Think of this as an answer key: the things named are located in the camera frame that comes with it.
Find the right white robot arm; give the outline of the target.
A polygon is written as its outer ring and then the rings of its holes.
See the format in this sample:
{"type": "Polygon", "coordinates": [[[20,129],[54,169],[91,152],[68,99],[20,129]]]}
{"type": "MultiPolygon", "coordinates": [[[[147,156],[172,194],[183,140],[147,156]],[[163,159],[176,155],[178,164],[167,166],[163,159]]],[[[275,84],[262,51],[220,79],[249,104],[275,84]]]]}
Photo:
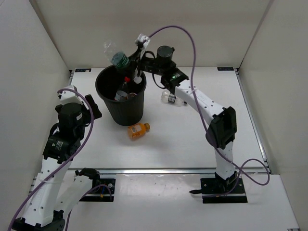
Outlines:
{"type": "Polygon", "coordinates": [[[233,163],[233,141],[237,131],[236,112],[231,106],[226,108],[202,93],[191,82],[192,77],[176,67],[172,61],[174,49],[163,47],[163,58],[148,58],[146,52],[137,48],[129,56],[132,66],[142,72],[159,75],[161,84],[175,96],[183,99],[195,111],[201,114],[206,123],[206,139],[215,149],[216,187],[221,192],[228,192],[234,185],[236,170],[233,163]]]}

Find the small clear black-cap bottle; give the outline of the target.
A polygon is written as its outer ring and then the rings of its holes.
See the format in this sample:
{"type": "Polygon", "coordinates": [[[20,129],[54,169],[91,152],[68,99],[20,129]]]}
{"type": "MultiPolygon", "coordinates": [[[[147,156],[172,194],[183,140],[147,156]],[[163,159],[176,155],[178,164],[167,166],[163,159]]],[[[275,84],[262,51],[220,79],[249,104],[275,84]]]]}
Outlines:
{"type": "Polygon", "coordinates": [[[175,106],[186,106],[187,105],[187,103],[183,99],[175,96],[168,90],[163,90],[162,95],[161,95],[161,101],[165,104],[170,104],[170,105],[175,105],[175,106]]]}

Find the aluminium rail front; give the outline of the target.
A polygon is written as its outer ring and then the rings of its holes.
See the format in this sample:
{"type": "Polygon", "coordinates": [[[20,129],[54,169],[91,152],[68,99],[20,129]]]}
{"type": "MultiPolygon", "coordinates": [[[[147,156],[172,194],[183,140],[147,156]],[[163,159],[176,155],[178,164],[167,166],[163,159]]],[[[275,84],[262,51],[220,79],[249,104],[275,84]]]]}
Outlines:
{"type": "Polygon", "coordinates": [[[215,168],[96,168],[101,174],[211,174],[215,168]]]}

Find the orange juice bottle fruit label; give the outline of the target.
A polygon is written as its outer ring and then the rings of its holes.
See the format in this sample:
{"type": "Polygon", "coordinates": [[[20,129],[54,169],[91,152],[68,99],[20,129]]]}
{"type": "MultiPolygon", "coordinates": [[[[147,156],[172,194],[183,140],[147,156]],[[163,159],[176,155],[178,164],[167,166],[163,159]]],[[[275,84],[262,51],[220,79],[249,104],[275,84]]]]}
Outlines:
{"type": "Polygon", "coordinates": [[[131,99],[131,98],[133,98],[133,97],[135,97],[135,96],[137,96],[137,94],[131,92],[131,93],[128,94],[127,99],[131,99]]]}

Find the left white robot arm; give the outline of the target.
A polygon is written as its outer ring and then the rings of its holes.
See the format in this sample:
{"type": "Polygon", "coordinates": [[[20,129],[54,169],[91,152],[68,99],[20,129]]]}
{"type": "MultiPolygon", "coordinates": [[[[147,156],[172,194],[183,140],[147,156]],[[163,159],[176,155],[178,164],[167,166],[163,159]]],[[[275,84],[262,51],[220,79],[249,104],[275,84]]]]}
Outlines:
{"type": "Polygon", "coordinates": [[[59,94],[55,107],[58,122],[50,130],[33,190],[13,216],[8,230],[63,231],[72,208],[88,193],[101,187],[100,174],[93,168],[76,171],[73,184],[62,194],[59,190],[74,157],[83,149],[94,127],[94,120],[102,116],[93,97],[81,96],[67,90],[59,94]]]}

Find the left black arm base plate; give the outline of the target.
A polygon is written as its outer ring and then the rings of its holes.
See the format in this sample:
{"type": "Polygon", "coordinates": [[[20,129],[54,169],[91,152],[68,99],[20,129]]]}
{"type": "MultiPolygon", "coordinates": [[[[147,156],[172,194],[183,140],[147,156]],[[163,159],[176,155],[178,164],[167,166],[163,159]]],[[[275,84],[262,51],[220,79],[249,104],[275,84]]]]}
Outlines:
{"type": "Polygon", "coordinates": [[[92,190],[84,195],[80,202],[113,202],[115,194],[115,178],[103,178],[99,171],[83,168],[75,171],[75,178],[86,176],[92,181],[92,190]]]}

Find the large clear green-label bottle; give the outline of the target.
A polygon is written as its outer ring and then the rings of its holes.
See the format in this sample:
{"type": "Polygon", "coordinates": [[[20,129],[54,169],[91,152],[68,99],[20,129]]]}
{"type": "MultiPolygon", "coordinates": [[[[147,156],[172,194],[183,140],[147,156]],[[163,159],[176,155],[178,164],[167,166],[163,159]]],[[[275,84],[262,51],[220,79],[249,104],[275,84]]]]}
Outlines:
{"type": "Polygon", "coordinates": [[[124,70],[126,68],[129,68],[129,58],[121,49],[117,47],[117,45],[113,41],[107,40],[103,46],[104,55],[116,69],[124,70]]]}

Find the red-cap clear bottle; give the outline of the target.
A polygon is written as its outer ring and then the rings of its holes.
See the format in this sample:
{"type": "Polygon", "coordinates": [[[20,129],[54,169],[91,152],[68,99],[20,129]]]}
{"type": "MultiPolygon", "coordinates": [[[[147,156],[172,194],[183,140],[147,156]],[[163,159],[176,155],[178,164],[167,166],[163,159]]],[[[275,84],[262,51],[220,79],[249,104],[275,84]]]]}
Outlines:
{"type": "Polygon", "coordinates": [[[130,78],[125,77],[123,83],[119,86],[115,94],[116,101],[126,100],[129,94],[130,78]]]}

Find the orange juice bottle with barcode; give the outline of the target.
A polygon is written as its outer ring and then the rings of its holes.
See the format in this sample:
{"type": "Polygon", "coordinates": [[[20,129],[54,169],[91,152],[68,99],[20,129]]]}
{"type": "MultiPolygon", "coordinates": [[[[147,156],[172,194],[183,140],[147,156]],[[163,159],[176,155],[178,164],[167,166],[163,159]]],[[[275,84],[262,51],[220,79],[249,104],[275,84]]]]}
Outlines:
{"type": "Polygon", "coordinates": [[[130,139],[134,140],[142,137],[150,130],[149,123],[138,123],[128,127],[128,136],[130,139]]]}

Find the black plastic waste bin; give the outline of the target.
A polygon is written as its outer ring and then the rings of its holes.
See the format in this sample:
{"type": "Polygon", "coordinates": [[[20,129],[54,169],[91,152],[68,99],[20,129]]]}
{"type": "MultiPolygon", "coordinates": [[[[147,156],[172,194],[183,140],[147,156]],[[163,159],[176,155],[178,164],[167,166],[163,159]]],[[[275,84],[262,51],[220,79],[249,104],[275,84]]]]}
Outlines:
{"type": "Polygon", "coordinates": [[[103,99],[113,120],[122,126],[132,126],[137,124],[142,116],[144,109],[144,92],[147,86],[145,74],[141,75],[142,81],[137,84],[134,81],[128,83],[129,92],[136,96],[116,101],[115,95],[123,85],[125,76],[118,73],[117,69],[111,65],[101,71],[95,82],[97,94],[103,99]]]}

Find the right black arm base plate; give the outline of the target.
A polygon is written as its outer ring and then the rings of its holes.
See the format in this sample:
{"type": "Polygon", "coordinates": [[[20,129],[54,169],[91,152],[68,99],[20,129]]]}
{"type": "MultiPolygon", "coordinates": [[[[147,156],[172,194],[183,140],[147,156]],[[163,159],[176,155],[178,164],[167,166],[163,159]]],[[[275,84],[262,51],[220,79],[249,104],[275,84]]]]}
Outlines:
{"type": "Polygon", "coordinates": [[[189,193],[200,194],[203,204],[248,203],[243,180],[236,171],[225,180],[215,172],[214,177],[200,178],[200,185],[189,193]]]}

